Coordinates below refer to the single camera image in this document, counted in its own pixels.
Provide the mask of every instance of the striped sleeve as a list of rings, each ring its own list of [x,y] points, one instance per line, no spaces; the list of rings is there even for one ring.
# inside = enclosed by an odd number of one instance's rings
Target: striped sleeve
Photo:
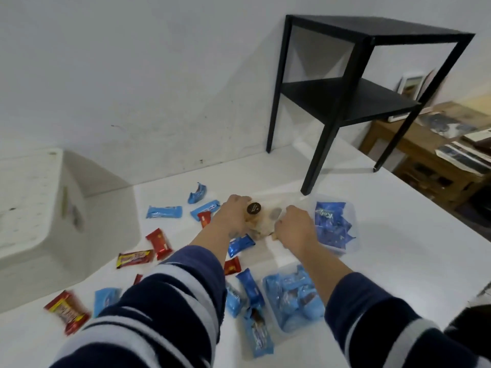
[[[52,368],[210,367],[224,305],[220,262],[188,245],[71,337]]]
[[[490,367],[359,273],[345,276],[326,306],[325,319],[352,368]]]

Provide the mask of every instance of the white table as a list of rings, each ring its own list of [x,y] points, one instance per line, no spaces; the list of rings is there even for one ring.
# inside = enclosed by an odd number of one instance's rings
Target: white table
[[[302,144],[297,148],[304,154],[312,152]],[[295,147],[288,146],[270,155],[257,154],[137,185],[142,239],[136,250],[149,248],[144,235],[157,227],[164,230],[175,249],[193,239],[201,226],[189,216],[191,207],[186,200],[198,181],[208,186],[206,200],[225,201],[232,193],[293,192],[299,191],[308,164]],[[328,173],[319,177],[318,191],[346,198],[356,209],[361,249],[342,257],[353,270],[404,298],[418,313],[442,327],[491,280],[491,244],[386,170],[372,173],[373,161],[368,157],[336,139],[325,166]],[[178,204],[184,206],[180,220],[144,218],[149,205]],[[240,256],[242,267],[250,267],[255,277],[295,260],[279,242],[269,239],[266,245],[256,245]],[[107,286],[125,289],[136,273],[154,265],[116,270],[112,261],[72,289],[92,308],[95,290]],[[0,315],[2,367],[37,368],[50,363],[66,339],[62,324],[43,310],[54,296]],[[225,316],[216,367],[347,366],[322,322],[282,339],[274,355],[254,361],[248,358],[240,328],[238,319]]]

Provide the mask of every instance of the hand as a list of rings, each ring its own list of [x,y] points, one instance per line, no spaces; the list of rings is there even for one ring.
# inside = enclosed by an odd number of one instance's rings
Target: hand
[[[228,230],[231,239],[244,236],[248,230],[244,212],[251,198],[248,196],[230,195],[213,216],[212,222]]]
[[[288,206],[285,216],[276,222],[274,233],[300,261],[306,249],[318,245],[314,221],[305,210],[293,205]]]

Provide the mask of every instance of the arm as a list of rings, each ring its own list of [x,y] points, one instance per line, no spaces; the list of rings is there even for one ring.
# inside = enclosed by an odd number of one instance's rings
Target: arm
[[[315,283],[325,320],[351,367],[491,367],[322,247],[306,211],[288,207],[275,232]]]
[[[224,318],[224,260],[250,198],[232,195],[190,245],[71,337],[52,368],[210,367]]]

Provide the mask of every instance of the red candy wrapper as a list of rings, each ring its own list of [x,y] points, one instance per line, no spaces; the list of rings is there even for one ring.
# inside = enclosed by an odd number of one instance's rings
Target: red candy wrapper
[[[155,231],[146,235],[145,237],[152,243],[155,253],[157,254],[157,260],[163,260],[173,252],[165,241],[165,236],[160,228],[157,228]]]
[[[44,308],[58,315],[65,322],[67,336],[77,332],[90,319],[90,312],[83,308],[77,297],[70,291],[61,292]]]
[[[141,278],[143,278],[143,275],[142,274],[137,274],[135,276],[135,281],[133,282],[133,285],[138,284],[140,282]]]
[[[225,276],[236,274],[237,272],[241,272],[241,271],[242,271],[242,267],[241,267],[241,263],[239,262],[239,257],[234,257],[231,260],[225,261],[225,265],[224,265]]]
[[[212,221],[212,212],[211,211],[198,213],[197,216],[199,218],[199,221],[201,222],[202,228],[205,228],[205,226]]]
[[[139,252],[120,253],[116,261],[116,268],[139,265],[140,263],[149,263],[153,261],[153,255],[154,251],[152,249]]]

